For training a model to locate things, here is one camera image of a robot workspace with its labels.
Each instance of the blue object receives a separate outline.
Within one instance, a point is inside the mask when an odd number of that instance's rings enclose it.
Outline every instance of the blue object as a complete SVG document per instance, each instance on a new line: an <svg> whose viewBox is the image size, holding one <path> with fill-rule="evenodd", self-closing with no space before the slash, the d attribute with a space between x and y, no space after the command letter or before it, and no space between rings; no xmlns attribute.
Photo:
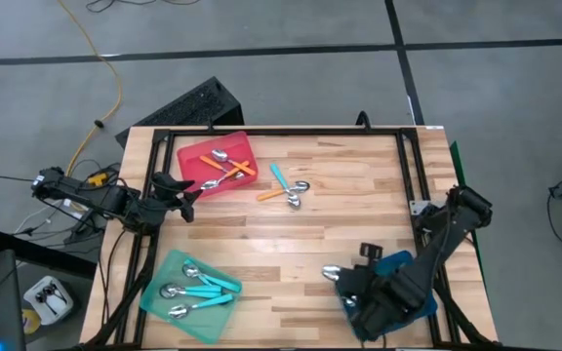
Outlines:
<svg viewBox="0 0 562 351"><path fill-rule="evenodd" d="M222 279L210 277L210 276L207 275L207 274L205 275L205 278L207 278L207 280L210 281L210 283L212 283L212 284L219 285L219 286L221 286L221 287L223 287L223 288L225 288L225 289L231 290L232 292L240 293L240 290L241 290L240 287L237 286L237 285L235 285L235 284L226 282L226 281L224 281L224 280L222 280Z"/></svg>
<svg viewBox="0 0 562 351"><path fill-rule="evenodd" d="M199 286L199 287L184 287L187 292L208 292L208 293L220 293L222 288L219 286Z"/></svg>
<svg viewBox="0 0 562 351"><path fill-rule="evenodd" d="M288 188L288 182L285 181L285 178L283 177L283 175L281 175L281 171L279 171L279 168L277 167L276 164L270 164L270 169L272 170L272 172L274 173L274 176L276 176L277 180L279 180L279 182L281 183L281 186L283 186L283 189L287 189Z"/></svg>
<svg viewBox="0 0 562 351"><path fill-rule="evenodd" d="M186 261L183 262L183 264L191 264L193 266L196 266L196 264L194 264L194 262L192 262L191 259L187 259ZM217 286L223 287L225 289L229 289L232 292L236 292L236 293L240 293L240 291L242 290L242 288L240 288L235 284L229 283L222 279L211 277L207 274L201 274L200 276L198 276L198 278L208 286L211 286L212 284L216 284Z"/></svg>
<svg viewBox="0 0 562 351"><path fill-rule="evenodd" d="M384 257L382 259L379 260L379 262L377 262L377 266L375 267L375 273L377 273L378 275L382 276L382 277L386 277L390 274L392 274L393 272L396 271L396 269L402 267L403 265L406 264L411 264L413 263L414 258L412 257L411 253L409 253L408 251L401 251L399 253L395 253L395 254L391 254L387 257ZM352 316L355 312L356 309L360 308L360 305L356 305L355 307L348 307L347 305L345 305L343 303L343 301L341 301L341 306L344 309L344 312L346 313L346 318L349 318L350 316ZM414 318L413 321L406 323L406 324L395 324L393 326L391 326L390 328L387 328L385 330L382 331L382 333L387 333L387 332L394 332L397 331L403 327L406 327L410 324L412 324L416 319L428 316L428 315L432 315L435 312L437 312L437 302L435 301L435 298L433 297L433 292L431 290L430 295L428 296L428 303L424 306L424 308L418 313L418 315L416 316L416 318ZM354 332L355 336L362 340L364 339L364 337L362 337L361 335L357 334L357 331L353 328L352 331Z"/></svg>
<svg viewBox="0 0 562 351"><path fill-rule="evenodd" d="M221 296L221 292L189 292L186 291L184 293L188 296L196 296L196 297L205 297L205 298L214 298Z"/></svg>
<svg viewBox="0 0 562 351"><path fill-rule="evenodd" d="M203 301L201 303L197 303L192 307L196 306L196 308L201 308L201 307L215 306L217 304L223 304L225 302L229 302L232 299L233 299L233 295L228 293L228 294L224 294L221 297L216 297L216 298L209 299L207 301Z"/></svg>

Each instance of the yellow cable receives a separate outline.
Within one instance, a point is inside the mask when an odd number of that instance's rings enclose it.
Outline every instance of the yellow cable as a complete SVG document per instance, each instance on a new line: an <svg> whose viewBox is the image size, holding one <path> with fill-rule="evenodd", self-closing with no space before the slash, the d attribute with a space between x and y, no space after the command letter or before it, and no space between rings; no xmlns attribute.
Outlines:
<svg viewBox="0 0 562 351"><path fill-rule="evenodd" d="M90 46L90 48L93 50L93 53L95 54L97 59L99 59L101 62L107 64L109 69L114 74L114 78L116 79L116 86L118 87L118 99L116 100L116 103L114 103L114 106L112 106L112 108L109 111L107 111L107 113L103 117L100 118L100 121L104 121L104 120L108 119L109 117L111 117L114 114L114 112L116 112L118 107L121 105L121 100L123 99L123 85L121 84L121 77L116 72L116 69L114 69L114 66L112 65L112 63L105 60L105 58L103 58L99 54L99 52L97 51L97 48L95 48L95 44L93 44L93 41L90 39L90 36L86 32L86 29L84 29L84 27L79 23L79 21L73 15L73 13L71 13L70 10L68 10L66 5L64 5L64 3L61 0L58 0L58 3L60 3L60 6L62 6L62 8L68 13L68 16L70 17L70 19L73 22L75 22L75 24L77 24L77 27L79 27L79 30L82 31L82 34L84 34L84 36L86 37L86 41L88 42L88 45ZM93 134L97 131L97 128L98 128L97 126L94 126L90 130L90 132L88 133L88 135L86 136L84 141L82 141L82 143L77 148L77 151L75 151L75 154L73 155L73 158L70 160L70 163L68 164L68 167L66 168L66 175L67 176L70 176L70 172L73 169L73 165L75 164L75 161L77 161L77 158L82 153L82 150L84 150L84 147L86 147L86 144L88 143L88 140L90 140L90 138L93 136Z"/></svg>

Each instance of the red plastic tray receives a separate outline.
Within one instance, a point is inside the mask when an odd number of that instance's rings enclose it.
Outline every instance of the red plastic tray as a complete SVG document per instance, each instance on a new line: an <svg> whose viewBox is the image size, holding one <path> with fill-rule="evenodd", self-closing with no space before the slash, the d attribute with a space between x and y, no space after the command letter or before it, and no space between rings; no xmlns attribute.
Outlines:
<svg viewBox="0 0 562 351"><path fill-rule="evenodd" d="M236 132L228 136L199 142L177 150L177 159L180 162L182 179L196 181L188 191L194 191L200 188L201 184L207 180L218 179L224 175L223 171L199 159L199 156L205 155L214 160L214 157L212 157L212 150L214 149L224 150L224 152L229 155L229 159L235 162L242 163L244 161L249 161L251 163L249 168L255 171L256 174L249 175L244 173L245 177L239 180L233 178L225 179L218 187L203 191L201 197L218 194L224 190L233 189L257 180L259 174L258 165L255 162L255 155L253 155L253 150L251 150L249 138L245 132ZM228 162L219 162L219 164L228 171L233 169L233 165Z"/></svg>

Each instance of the blue handle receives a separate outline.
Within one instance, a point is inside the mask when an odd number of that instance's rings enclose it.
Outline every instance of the blue handle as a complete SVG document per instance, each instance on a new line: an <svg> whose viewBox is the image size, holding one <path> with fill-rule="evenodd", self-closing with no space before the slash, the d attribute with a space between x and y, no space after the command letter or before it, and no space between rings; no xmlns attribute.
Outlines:
<svg viewBox="0 0 562 351"><path fill-rule="evenodd" d="M221 292L185 292L188 296L214 298L221 296Z"/></svg>
<svg viewBox="0 0 562 351"><path fill-rule="evenodd" d="M210 276L207 275L207 274L205 275L205 278L207 278L208 281L210 281L210 282L212 282L212 283L214 283L214 284L216 284L216 285L219 285L219 286L221 286L221 287L223 287L223 288L225 288L225 289L229 289L229 290L231 290L232 292L240 293L240 290L241 290L240 287L237 286L237 285L235 285L235 284L233 284L233 283L229 283L229 282L224 281L224 280L222 280L222 279L210 277Z"/></svg>
<svg viewBox="0 0 562 351"><path fill-rule="evenodd" d="M216 297L216 298L212 298L211 300L207 300L207 301L204 301L204 302L201 302L201 303L197 303L194 306L192 306L192 308L214 306L214 305L217 305L217 304L229 302L232 299L233 299L233 295L228 293L228 294L224 294L221 297Z"/></svg>
<svg viewBox="0 0 562 351"><path fill-rule="evenodd" d="M197 278L198 278L201 282L203 282L203 284L205 284L205 285L209 285L209 286L212 285L212 283L210 283L210 281L207 280L207 278L205 277L205 274L201 274L200 276L197 276Z"/></svg>
<svg viewBox="0 0 562 351"><path fill-rule="evenodd" d="M219 286L200 286L200 287L185 287L187 292L208 292L208 293L220 293L222 288Z"/></svg>
<svg viewBox="0 0 562 351"><path fill-rule="evenodd" d="M285 181L285 178L283 177L283 175L281 175L281 171L279 171L279 168L277 167L277 165L276 164L270 164L270 169L274 173L274 176L277 177L277 180L279 180L279 182L281 183L281 186L283 186L283 189L288 190L288 182Z"/></svg>

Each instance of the gray floor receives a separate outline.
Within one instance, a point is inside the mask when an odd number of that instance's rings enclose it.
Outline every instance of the gray floor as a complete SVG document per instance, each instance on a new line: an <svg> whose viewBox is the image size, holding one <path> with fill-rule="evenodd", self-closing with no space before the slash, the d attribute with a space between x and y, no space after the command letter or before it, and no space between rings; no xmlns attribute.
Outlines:
<svg viewBox="0 0 562 351"><path fill-rule="evenodd" d="M84 1L66 3L106 54L393 42L382 1L115 4L99 15ZM562 38L562 1L395 5L407 43ZM0 58L88 53L56 2L0 0ZM495 204L479 245L501 341L562 349L562 245L545 215L547 187L562 178L562 47L412 52L409 60L425 123L446 126L468 183ZM242 102L248 124L348 124L361 109L375 124L412 124L392 52L127 61L116 69L123 105L82 156L102 164L122 154L112 135L214 75ZM65 166L114 99L100 63L0 66L0 174ZM26 184L0 180L1 230L41 208L29 195ZM553 210L562 233L562 203ZM52 227L68 223L56 217ZM87 287L78 286L83 299ZM32 349L73 343L80 323L71 318Z"/></svg>

